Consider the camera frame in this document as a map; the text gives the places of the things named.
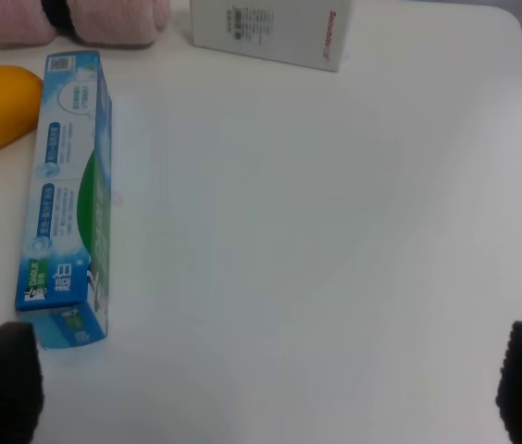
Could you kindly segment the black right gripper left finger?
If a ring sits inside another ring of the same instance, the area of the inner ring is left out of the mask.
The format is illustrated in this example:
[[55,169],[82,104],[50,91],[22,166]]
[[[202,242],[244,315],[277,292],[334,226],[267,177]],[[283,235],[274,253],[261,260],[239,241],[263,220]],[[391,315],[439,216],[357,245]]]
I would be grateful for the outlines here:
[[0,443],[30,443],[44,407],[43,374],[32,325],[0,326]]

